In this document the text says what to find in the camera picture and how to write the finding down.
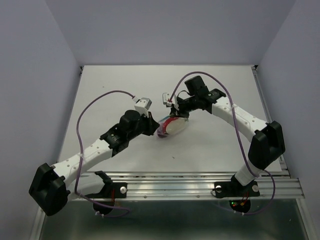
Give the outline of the red chili pepper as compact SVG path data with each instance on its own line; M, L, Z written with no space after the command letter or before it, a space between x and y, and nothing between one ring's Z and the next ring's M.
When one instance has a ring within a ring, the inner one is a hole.
M163 121L159 133L162 135L175 135L186 126L186 121L182 117L169 117Z

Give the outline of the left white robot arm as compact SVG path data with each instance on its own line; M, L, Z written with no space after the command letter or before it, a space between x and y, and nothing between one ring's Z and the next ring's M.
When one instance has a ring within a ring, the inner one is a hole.
M116 198L126 198L126 182L113 182L104 172L96 171L80 185L80 176L97 164L119 154L139 135L153 136L159 128L151 112L127 110L119 123L102 134L87 148L68 159L40 165L33 177L28 193L47 216L53 216L77 198L93 204L97 215L108 216L117 209Z

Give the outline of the clear zip top bag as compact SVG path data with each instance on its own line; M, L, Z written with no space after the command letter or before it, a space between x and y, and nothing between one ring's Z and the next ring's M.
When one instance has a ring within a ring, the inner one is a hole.
M159 122L159 127L156 130L156 135L159 138L167 138L182 132L189 124L187 117L170 117L166 116Z

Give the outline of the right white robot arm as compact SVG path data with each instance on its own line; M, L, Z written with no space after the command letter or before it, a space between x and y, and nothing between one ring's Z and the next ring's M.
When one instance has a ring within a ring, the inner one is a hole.
M248 190L248 184L286 151L282 126L275 120L259 119L237 106L227 89L209 90L201 74L197 71L195 77L182 78L188 98L180 98L174 92L164 93L163 104L170 108L172 117L187 118L192 111L207 111L234 127L238 138L243 135L250 142L248 153L242 155L244 166L230 182L231 192L242 195Z

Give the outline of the white radish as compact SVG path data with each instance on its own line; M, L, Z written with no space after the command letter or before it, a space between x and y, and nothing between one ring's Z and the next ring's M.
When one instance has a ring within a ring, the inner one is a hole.
M181 132L187 126L187 123L188 122L185 121L184 118L173 120L170 123L168 123L168 125L165 128L165 131L169 135L175 135Z

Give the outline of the purple onion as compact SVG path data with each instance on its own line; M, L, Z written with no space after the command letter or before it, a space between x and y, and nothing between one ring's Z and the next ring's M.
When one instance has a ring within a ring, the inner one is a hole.
M166 137L167 137L167 135L164 134L164 133L161 132L161 131L157 131L156 133L157 133L157 136L158 136L159 138L166 138Z

